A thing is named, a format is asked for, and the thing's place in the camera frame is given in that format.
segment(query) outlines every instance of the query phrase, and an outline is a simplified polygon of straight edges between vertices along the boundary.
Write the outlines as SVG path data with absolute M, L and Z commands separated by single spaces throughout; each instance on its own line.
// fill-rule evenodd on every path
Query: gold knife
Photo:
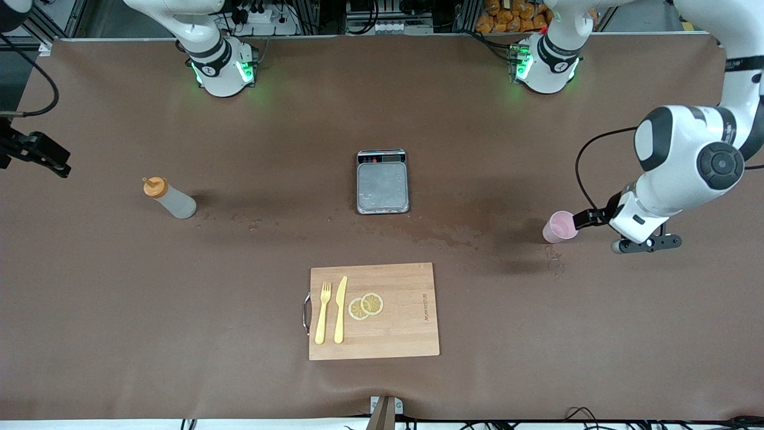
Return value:
M 337 288 L 337 325 L 335 326 L 335 344 L 341 344 L 345 340 L 345 287 L 348 285 L 348 277 L 343 276 Z

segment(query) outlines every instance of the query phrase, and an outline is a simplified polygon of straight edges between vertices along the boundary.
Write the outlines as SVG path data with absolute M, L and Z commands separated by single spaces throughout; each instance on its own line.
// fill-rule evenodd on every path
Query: lemon slice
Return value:
M 348 305 L 348 313 L 354 320 L 363 321 L 369 318 L 369 314 L 361 307 L 361 298 L 354 298 Z
M 361 308 L 369 315 L 376 315 L 382 312 L 384 302 L 379 294 L 370 292 L 361 298 Z

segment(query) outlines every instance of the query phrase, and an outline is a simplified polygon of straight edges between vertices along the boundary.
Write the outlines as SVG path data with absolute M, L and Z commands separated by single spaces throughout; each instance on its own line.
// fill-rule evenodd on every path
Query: gold fork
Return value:
M 319 314 L 319 325 L 316 328 L 316 343 L 323 344 L 326 338 L 326 305 L 332 298 L 332 283 L 324 282 L 321 287 L 321 313 Z

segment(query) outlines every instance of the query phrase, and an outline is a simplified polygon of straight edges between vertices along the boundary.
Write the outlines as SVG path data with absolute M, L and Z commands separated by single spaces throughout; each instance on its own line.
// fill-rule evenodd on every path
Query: brown table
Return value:
M 0 172 L 0 418 L 353 415 L 380 394 L 428 419 L 764 414 L 762 174 L 672 220 L 675 251 L 540 240 L 586 206 L 581 144 L 715 104 L 723 51 L 606 36 L 584 55 L 540 96 L 467 37 L 275 41 L 256 89 L 215 99 L 169 42 L 56 43 L 61 103 L 15 125 L 65 145 L 72 175 Z M 49 97 L 33 75 L 22 106 Z M 639 174 L 630 140 L 585 155 L 598 201 Z M 357 215 L 354 153 L 397 146 L 411 212 Z M 194 218 L 142 195 L 155 174 Z M 442 354 L 309 362 L 309 269 L 398 262 L 435 264 Z

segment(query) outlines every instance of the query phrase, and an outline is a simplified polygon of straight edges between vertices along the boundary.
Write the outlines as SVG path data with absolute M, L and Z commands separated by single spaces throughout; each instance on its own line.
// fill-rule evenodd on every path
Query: cutting board handle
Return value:
M 305 334 L 310 337 L 310 321 L 308 321 L 308 303 L 310 303 L 310 292 L 305 296 L 303 302 L 303 327 L 305 328 Z

